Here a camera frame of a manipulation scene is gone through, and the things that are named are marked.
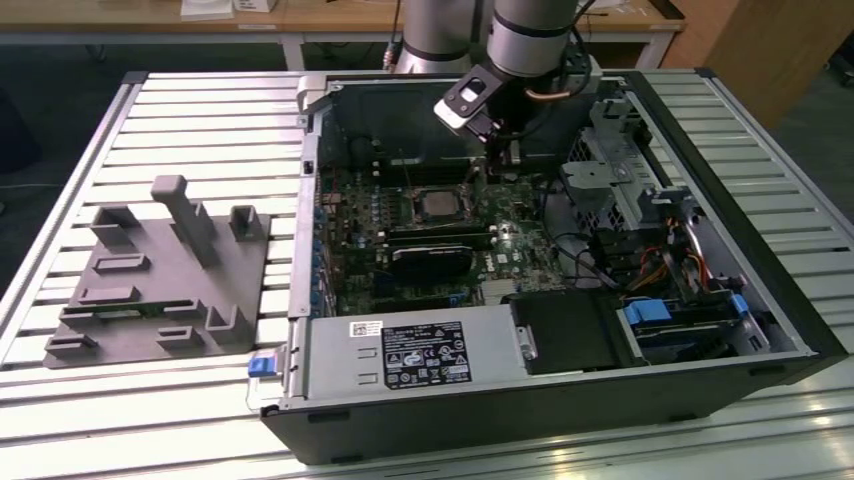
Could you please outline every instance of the power supply label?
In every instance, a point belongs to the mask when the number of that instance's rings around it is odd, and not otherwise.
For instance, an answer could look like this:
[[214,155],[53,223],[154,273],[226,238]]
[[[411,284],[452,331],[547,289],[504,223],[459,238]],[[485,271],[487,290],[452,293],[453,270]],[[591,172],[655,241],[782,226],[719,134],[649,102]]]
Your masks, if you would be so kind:
[[383,371],[392,390],[471,382],[463,324],[383,328]]

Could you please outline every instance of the gray holder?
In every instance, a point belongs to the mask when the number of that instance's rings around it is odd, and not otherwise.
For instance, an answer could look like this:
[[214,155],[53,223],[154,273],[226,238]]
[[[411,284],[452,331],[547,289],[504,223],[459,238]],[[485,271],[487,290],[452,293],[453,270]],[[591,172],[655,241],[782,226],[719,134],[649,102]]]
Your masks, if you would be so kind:
[[269,216],[234,206],[209,217],[185,190],[181,176],[153,181],[170,220],[137,220],[126,206],[98,209],[98,242],[45,347],[46,368],[252,349]]

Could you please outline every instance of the slotted metal table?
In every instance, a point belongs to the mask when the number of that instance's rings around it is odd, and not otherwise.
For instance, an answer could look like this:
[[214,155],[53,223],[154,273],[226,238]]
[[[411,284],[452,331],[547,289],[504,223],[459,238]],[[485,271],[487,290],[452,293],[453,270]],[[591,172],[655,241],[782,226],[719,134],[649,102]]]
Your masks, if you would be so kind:
[[[848,350],[854,231],[715,79],[647,71],[701,154]],[[96,207],[189,180],[212,215],[273,216],[257,346],[286,338],[298,73],[149,74],[122,84],[0,303],[0,478],[831,478],[854,469],[854,363],[759,392],[709,418],[306,467],[246,407],[249,355],[46,370],[44,345],[85,265]],[[679,174],[653,148],[667,174]]]

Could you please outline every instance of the motherboard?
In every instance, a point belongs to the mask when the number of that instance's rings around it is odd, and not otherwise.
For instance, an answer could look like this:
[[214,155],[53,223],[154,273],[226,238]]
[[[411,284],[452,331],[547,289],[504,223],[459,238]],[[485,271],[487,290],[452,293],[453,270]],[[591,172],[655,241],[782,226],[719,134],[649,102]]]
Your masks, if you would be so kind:
[[337,315],[493,305],[565,288],[541,176],[491,177],[473,160],[403,162],[321,172]]

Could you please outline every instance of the floor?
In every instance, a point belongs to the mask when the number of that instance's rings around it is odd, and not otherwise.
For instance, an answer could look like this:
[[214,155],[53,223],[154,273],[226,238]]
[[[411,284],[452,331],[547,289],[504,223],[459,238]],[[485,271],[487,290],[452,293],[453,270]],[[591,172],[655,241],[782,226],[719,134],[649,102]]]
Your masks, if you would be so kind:
[[[305,47],[309,69],[379,68],[383,45]],[[0,175],[0,293],[14,275],[124,73],[285,68],[274,45],[110,46],[94,63],[82,47],[0,47],[0,88],[17,105],[42,159]],[[807,174],[854,219],[854,89],[822,73],[773,132]],[[48,186],[4,188],[21,184]]]

